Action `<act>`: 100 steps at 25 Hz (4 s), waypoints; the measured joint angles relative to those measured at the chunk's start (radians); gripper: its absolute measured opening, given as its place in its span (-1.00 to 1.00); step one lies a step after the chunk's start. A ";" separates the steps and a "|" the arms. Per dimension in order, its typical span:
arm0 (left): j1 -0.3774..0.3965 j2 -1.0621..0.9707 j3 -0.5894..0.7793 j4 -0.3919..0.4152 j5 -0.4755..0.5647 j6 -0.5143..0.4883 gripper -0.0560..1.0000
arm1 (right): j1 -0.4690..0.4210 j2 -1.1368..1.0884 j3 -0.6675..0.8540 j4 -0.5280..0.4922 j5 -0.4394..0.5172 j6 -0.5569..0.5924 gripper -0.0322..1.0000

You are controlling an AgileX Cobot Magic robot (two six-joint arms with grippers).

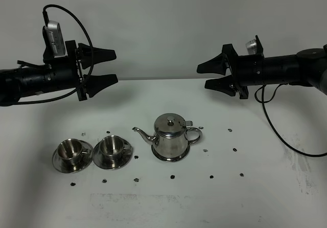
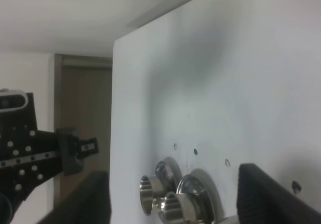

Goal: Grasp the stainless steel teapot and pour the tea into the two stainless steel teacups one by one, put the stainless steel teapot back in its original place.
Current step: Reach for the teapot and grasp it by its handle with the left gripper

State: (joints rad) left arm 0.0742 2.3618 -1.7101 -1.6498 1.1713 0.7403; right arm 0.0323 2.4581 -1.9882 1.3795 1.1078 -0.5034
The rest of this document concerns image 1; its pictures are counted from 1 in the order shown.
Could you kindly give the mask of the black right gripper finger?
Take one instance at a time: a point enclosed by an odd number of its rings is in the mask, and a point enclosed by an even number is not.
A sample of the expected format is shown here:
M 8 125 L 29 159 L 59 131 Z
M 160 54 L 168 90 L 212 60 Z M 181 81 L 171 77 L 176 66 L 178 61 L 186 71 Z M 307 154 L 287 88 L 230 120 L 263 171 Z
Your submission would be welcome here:
M 199 74 L 219 74 L 225 76 L 226 70 L 227 66 L 223 53 L 197 66 L 197 73 Z
M 218 79 L 210 79 L 205 82 L 205 89 L 218 91 L 229 96 L 235 95 L 234 82 L 232 75 Z

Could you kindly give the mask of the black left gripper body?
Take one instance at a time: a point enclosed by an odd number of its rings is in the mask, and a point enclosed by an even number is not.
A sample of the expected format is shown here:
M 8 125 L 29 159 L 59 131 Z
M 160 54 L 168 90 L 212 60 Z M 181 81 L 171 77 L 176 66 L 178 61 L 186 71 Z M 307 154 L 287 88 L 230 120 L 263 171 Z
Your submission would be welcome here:
M 43 54 L 45 63 L 43 93 L 78 87 L 83 78 L 78 62 L 78 49 L 74 40 L 66 41 L 66 56 L 52 57 L 47 48 Z

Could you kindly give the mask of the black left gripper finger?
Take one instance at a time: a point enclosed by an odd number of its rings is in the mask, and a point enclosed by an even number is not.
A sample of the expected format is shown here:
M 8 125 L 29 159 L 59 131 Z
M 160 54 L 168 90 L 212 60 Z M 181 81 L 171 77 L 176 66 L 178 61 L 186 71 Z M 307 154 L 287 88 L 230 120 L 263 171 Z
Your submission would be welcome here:
M 78 43 L 79 60 L 81 61 L 82 68 L 85 70 L 91 67 L 91 59 L 93 58 L 93 64 L 98 64 L 107 61 L 113 61 L 116 59 L 116 53 L 114 50 L 93 48 L 83 43 Z
M 97 93 L 116 83 L 118 83 L 118 78 L 115 74 L 90 76 L 86 83 L 86 92 L 89 97 L 94 97 Z

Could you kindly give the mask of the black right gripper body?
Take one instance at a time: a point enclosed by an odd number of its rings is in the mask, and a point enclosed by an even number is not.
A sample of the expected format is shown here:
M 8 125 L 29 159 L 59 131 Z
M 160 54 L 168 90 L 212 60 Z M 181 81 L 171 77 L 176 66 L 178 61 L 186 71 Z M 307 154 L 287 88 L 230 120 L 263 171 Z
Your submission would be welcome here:
M 248 99 L 247 87 L 257 85 L 259 76 L 262 73 L 263 46 L 257 35 L 255 39 L 257 40 L 258 51 L 254 55 L 240 56 L 236 53 L 232 44 L 225 44 L 222 47 L 222 53 L 233 77 L 234 88 L 239 93 L 240 99 Z

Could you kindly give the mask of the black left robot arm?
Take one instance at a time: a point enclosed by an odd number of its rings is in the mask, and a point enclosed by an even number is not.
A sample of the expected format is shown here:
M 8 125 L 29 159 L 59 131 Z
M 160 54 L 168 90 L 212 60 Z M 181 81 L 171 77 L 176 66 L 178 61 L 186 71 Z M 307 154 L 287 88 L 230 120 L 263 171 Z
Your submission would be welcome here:
M 66 41 L 67 55 L 54 57 L 49 47 L 43 65 L 19 61 L 17 69 L 1 71 L 1 105 L 10 106 L 21 98 L 75 88 L 79 101 L 94 97 L 118 82 L 115 74 L 87 76 L 82 73 L 92 64 L 116 59 L 114 50 L 91 48 L 73 40 Z

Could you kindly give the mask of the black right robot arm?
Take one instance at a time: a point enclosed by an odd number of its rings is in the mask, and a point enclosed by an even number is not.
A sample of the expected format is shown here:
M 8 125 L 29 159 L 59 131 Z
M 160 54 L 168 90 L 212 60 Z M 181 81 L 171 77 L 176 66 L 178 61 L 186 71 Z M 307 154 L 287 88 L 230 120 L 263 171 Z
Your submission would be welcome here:
M 225 44 L 215 58 L 197 66 L 199 74 L 219 74 L 205 88 L 240 99 L 248 98 L 248 87 L 288 84 L 315 87 L 326 93 L 326 47 L 307 49 L 294 55 L 265 57 L 258 37 L 246 44 L 248 55 L 240 56 Z

